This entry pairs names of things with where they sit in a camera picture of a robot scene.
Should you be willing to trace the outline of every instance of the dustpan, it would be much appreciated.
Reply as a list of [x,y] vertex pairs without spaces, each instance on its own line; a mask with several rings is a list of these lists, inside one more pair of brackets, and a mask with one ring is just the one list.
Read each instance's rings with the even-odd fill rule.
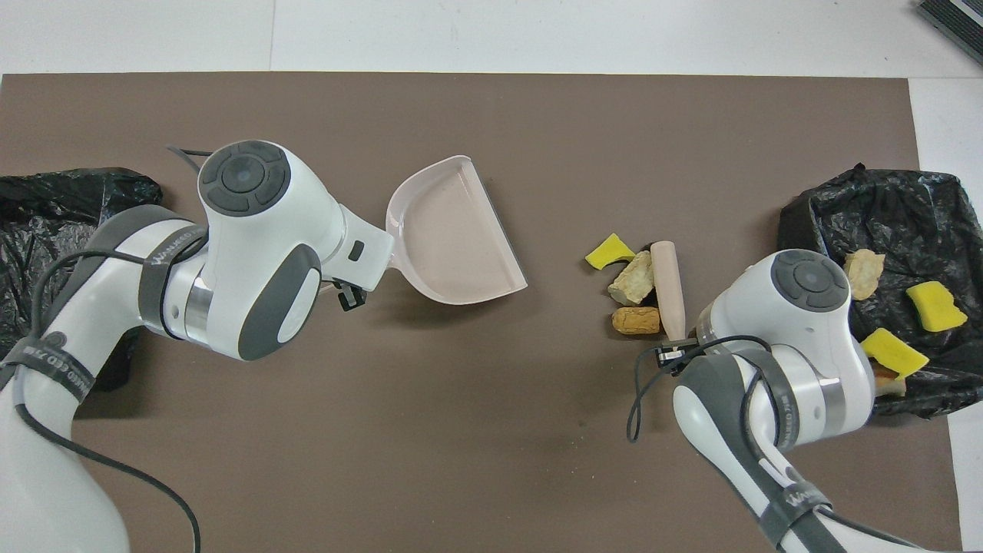
[[527,286],[505,232],[465,155],[406,179],[386,210],[395,239],[389,265],[428,298],[479,303]]

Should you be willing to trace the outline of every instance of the yellow sponge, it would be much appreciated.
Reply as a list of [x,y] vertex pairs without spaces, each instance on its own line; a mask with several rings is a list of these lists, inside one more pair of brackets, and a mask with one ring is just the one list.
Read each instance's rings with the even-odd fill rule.
[[878,329],[860,342],[868,357],[877,359],[885,367],[895,371],[901,380],[925,366],[928,357],[901,341],[887,329]]
[[953,293],[937,280],[911,286],[907,294],[915,302],[918,317],[926,331],[932,333],[947,331],[969,319],[965,313],[955,307]]
[[591,264],[591,267],[599,271],[616,261],[631,261],[634,257],[635,252],[631,251],[631,248],[628,246],[625,246],[624,242],[617,237],[617,234],[612,233],[600,246],[594,248],[593,252],[587,254],[587,257],[584,259],[587,260],[587,263]]

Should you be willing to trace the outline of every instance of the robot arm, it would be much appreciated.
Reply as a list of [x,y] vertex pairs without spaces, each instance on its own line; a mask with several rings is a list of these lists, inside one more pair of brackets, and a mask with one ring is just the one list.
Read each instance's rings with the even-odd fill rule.
[[873,375],[849,334],[849,284],[813,252],[789,250],[749,268],[700,317],[716,346],[679,377],[672,402],[686,439],[711,462],[782,551],[896,552],[920,548],[835,515],[782,452],[862,426]]
[[275,144],[222,148],[198,186],[207,231],[157,206],[113,217],[87,248],[127,259],[81,260],[36,331],[4,359],[0,444],[17,445],[0,448],[0,505],[17,506],[0,517],[5,550],[129,551],[110,499],[75,454],[22,422],[18,402],[70,438],[76,408],[130,329],[258,359],[300,331],[323,280],[352,308],[388,265],[393,238],[339,205]]

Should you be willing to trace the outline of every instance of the brown tabletop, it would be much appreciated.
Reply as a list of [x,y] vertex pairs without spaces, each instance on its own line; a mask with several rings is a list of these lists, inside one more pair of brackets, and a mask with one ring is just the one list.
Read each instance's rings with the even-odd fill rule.
[[[172,485],[205,551],[768,551],[686,443],[672,383],[625,441],[649,340],[608,324],[609,233],[673,240],[690,324],[774,251],[778,209],[858,161],[917,168],[900,80],[427,74],[8,75],[0,174],[124,166],[204,222],[163,145],[263,138],[383,225],[389,195],[452,154],[474,159],[530,286],[469,307],[397,273],[342,313],[325,296],[255,363],[146,334],[125,388],[75,437]],[[790,455],[837,510],[959,547],[944,420],[895,419]],[[135,552],[184,551],[178,509],[91,468]]]

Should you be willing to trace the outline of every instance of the black garbage bag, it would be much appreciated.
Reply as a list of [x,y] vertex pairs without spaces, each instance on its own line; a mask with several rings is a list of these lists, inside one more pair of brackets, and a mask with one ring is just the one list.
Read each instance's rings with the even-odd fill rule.
[[[157,183],[122,168],[0,176],[0,358],[28,334],[33,287],[48,266],[83,249],[96,227],[110,217],[135,206],[160,204],[162,198]],[[71,271],[59,271],[49,281],[44,308]],[[99,372],[96,390],[113,390],[127,382],[136,339],[133,331],[120,340]]]
[[[841,266],[862,248],[885,254],[877,291],[852,302],[850,330],[863,340],[883,327],[930,360],[906,379],[904,398],[877,398],[876,414],[931,418],[983,398],[983,232],[956,177],[858,164],[781,210],[778,246],[813,250]],[[928,280],[953,293],[965,324],[922,328],[905,291]]]

